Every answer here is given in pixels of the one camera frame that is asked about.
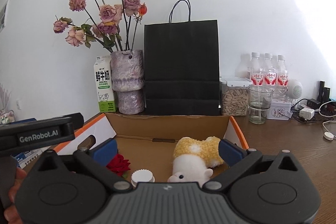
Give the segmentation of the person left hand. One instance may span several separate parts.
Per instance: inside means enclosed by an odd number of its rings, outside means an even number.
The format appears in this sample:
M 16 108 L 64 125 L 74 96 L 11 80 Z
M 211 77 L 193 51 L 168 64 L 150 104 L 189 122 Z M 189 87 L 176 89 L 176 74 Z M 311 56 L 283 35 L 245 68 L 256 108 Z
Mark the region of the person left hand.
M 11 205 L 5 209 L 3 214 L 8 224 L 23 224 L 23 221 L 15 206 L 15 198 L 26 176 L 27 173 L 23 169 L 17 168 L 14 185 L 9 189 L 9 199 L 11 201 Z

